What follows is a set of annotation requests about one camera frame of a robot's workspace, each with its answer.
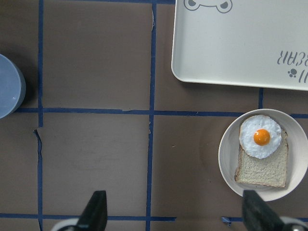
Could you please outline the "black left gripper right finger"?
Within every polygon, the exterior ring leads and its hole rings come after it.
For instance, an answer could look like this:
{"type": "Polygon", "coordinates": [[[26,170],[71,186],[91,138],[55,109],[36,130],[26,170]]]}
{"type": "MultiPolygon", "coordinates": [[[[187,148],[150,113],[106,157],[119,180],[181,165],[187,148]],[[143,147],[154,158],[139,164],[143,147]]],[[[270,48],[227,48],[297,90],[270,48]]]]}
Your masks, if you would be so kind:
{"type": "Polygon", "coordinates": [[[281,231],[284,222],[254,190],[244,190],[242,219],[248,231],[281,231]]]}

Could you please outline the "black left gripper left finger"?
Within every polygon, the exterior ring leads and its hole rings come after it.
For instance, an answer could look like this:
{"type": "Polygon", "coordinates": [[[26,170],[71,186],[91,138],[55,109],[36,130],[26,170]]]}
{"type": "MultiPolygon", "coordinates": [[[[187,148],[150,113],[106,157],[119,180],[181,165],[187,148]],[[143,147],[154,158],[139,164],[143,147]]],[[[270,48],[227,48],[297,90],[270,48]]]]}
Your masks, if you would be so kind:
{"type": "Polygon", "coordinates": [[[106,191],[95,191],[77,222],[78,231],[104,231],[107,225],[106,191]]]}

